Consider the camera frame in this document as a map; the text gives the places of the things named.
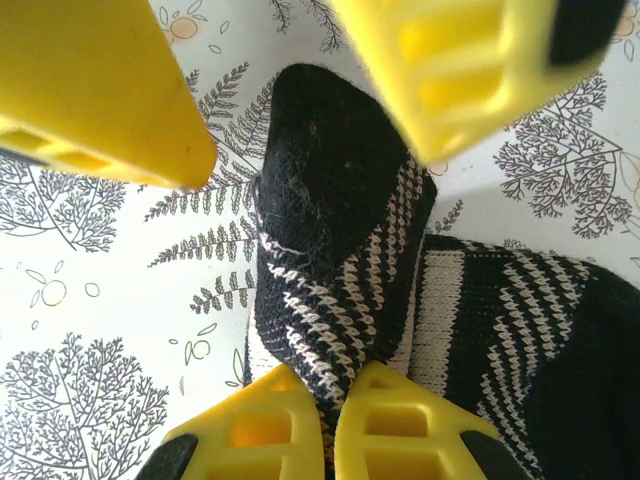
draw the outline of knitted sock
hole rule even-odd
[[[640,292],[570,258],[427,236],[410,378],[532,479],[640,478]]]
[[[293,367],[331,460],[358,371],[407,373],[412,345],[409,377],[492,422],[532,479],[640,478],[640,293],[578,260],[423,236],[435,193],[376,102],[285,70],[257,181],[246,380]]]
[[[297,372],[317,401],[328,459],[363,365],[395,356],[406,373],[409,350],[403,356],[399,346],[403,335],[410,345],[408,292],[435,198],[426,180],[372,98],[319,67],[280,74],[256,182],[260,244],[246,363],[250,379],[278,361]]]

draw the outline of fern illustration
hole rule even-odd
[[[73,250],[108,252],[123,182],[52,172],[0,154],[0,232],[56,232]]]
[[[224,286],[222,281],[222,275],[216,277],[215,281],[215,293],[211,290],[202,287],[200,289],[200,295],[193,296],[193,302],[191,310],[197,314],[207,314],[213,308],[214,310],[221,311],[223,306],[228,309],[232,309],[234,301],[237,296],[240,305],[247,308],[249,299],[249,290],[255,288],[255,282],[251,270],[244,272],[244,286],[240,286],[238,283],[238,272],[231,272],[229,280],[227,282],[228,288]]]
[[[245,160],[261,162],[264,159],[271,121],[271,94],[277,75],[267,82],[236,122],[229,122],[228,128],[214,127],[223,132],[224,143]]]
[[[242,79],[242,76],[247,72],[248,68],[248,62],[232,68],[230,72],[223,75],[221,80],[216,82],[215,87],[209,90],[202,99],[198,100],[198,109],[209,129],[215,130],[219,128],[219,119],[233,118],[230,110],[237,108],[238,105],[229,100],[237,95],[238,92],[236,88],[238,87],[238,82]]]
[[[456,223],[460,217],[463,206],[464,203],[462,199],[458,200],[442,221],[436,221],[433,227],[431,225],[427,225],[427,233],[430,235],[440,235],[442,232],[449,232],[453,227],[453,224]]]
[[[184,77],[184,81],[187,83],[187,86],[189,87],[189,91],[191,93],[198,92],[198,90],[196,89],[196,85],[198,84],[199,77],[200,77],[200,70],[198,70],[197,68],[192,70],[189,75]]]
[[[587,239],[608,234],[631,214],[629,202],[615,195],[622,149],[591,128],[605,100],[606,82],[594,72],[510,125],[516,141],[494,156],[508,178],[502,184],[507,198],[529,198],[538,218],[558,218],[573,207],[572,231]]]
[[[230,98],[235,95],[235,87],[244,70],[241,67],[233,69],[224,76],[223,81],[218,82],[205,99],[201,100],[203,115],[211,112],[209,120],[218,111],[220,105],[235,108],[220,98]],[[230,201],[231,211],[234,215],[240,212],[243,206],[250,210],[253,206],[252,184],[258,173],[254,163],[264,158],[269,121],[271,112],[271,91],[274,78],[262,89],[256,100],[247,108],[244,115],[237,121],[230,121],[228,126],[209,121],[207,126],[211,130],[218,144],[218,164],[207,184],[199,190],[178,189],[158,200],[149,209],[144,217],[147,222],[153,218],[166,215],[184,214],[187,211],[193,213],[203,212],[208,215],[212,211],[212,205],[217,214],[221,214]],[[225,110],[225,118],[233,118],[233,115]]]
[[[160,252],[149,264],[149,268],[177,260],[211,260],[214,256],[218,260],[226,258],[235,262],[239,247],[242,248],[245,260],[249,262],[256,248],[256,229],[245,217],[240,217],[239,224],[240,226],[233,220],[228,228],[220,225],[217,229],[211,228],[205,233],[182,240]]]
[[[269,5],[273,6],[273,21],[278,23],[276,31],[287,33],[291,21],[296,19],[291,14],[291,3],[284,0],[269,0]]]
[[[299,1],[306,7],[307,14],[313,15],[318,24],[326,30],[326,36],[320,44],[320,51],[338,53],[342,48],[346,48],[347,44],[333,9],[320,0]],[[291,13],[293,6],[286,0],[269,0],[269,5],[273,7],[273,21],[278,24],[276,31],[286,34],[291,22],[296,20]]]

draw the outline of yellow plastic block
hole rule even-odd
[[[216,151],[146,0],[0,2],[0,148],[55,169],[202,186]]]
[[[460,434],[499,439],[491,424],[374,362],[342,408],[337,480],[486,480]]]
[[[598,65],[604,49],[570,67],[548,67],[558,1],[331,3],[399,130],[429,164],[498,131]]]
[[[323,480],[315,402],[281,365],[224,402],[172,430],[198,437],[181,480]]]

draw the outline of hollow plastic structure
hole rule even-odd
[[[0,148],[51,168],[198,188],[213,140],[146,1],[0,2]]]
[[[335,435],[336,480],[526,480],[487,421],[378,362],[356,379]],[[172,430],[136,480],[322,480],[315,400],[281,365]]]
[[[587,76],[602,60],[624,6],[614,0],[331,4],[423,164],[462,152]],[[560,7],[562,22],[556,25]],[[580,25],[587,20],[580,10],[589,8],[589,21],[606,30],[600,43],[586,46],[591,50],[584,58],[552,65],[553,41],[569,50],[583,32],[592,35],[595,28]],[[607,14],[597,18],[598,9]],[[575,35],[563,35],[569,29]]]
[[[198,444],[181,480],[324,480],[314,399],[284,365],[172,430],[164,441],[184,434],[195,435]]]
[[[465,432],[499,440],[486,420],[373,362],[340,413],[336,479],[487,480],[462,439]]]

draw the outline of tree illustration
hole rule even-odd
[[[236,296],[240,301],[240,305],[247,308],[249,290],[254,289],[256,286],[251,270],[244,272],[244,286],[241,287],[238,283],[238,272],[231,272],[227,284],[229,286],[225,288],[222,275],[219,275],[215,281],[215,294],[209,289],[202,287],[200,289],[201,296],[193,296],[193,303],[190,305],[191,310],[198,314],[207,314],[212,308],[221,311],[223,305],[232,309]]]
[[[631,214],[629,202],[615,194],[622,148],[592,129],[594,110],[605,101],[606,82],[594,72],[510,125],[515,141],[494,156],[508,178],[502,184],[507,198],[527,199],[538,218],[558,218],[571,207],[573,233],[589,239]]]
[[[117,480],[150,449],[166,420],[167,388],[142,375],[122,340],[67,334],[59,350],[22,352],[0,377],[0,477]]]
[[[0,154],[0,231],[57,233],[73,250],[108,252],[122,208],[123,182],[53,172]]]
[[[307,14],[313,15],[326,31],[326,36],[320,44],[321,52],[338,53],[342,48],[346,48],[342,29],[330,6],[320,0],[299,0],[299,2],[306,8]],[[278,24],[276,31],[286,34],[291,22],[296,20],[292,13],[293,5],[286,0],[269,0],[269,5],[273,7],[273,21]]]
[[[440,235],[443,232],[451,231],[453,224],[456,223],[462,213],[463,206],[464,203],[462,202],[462,199],[458,200],[442,220],[437,220],[434,222],[433,226],[427,225],[427,233],[430,235]]]

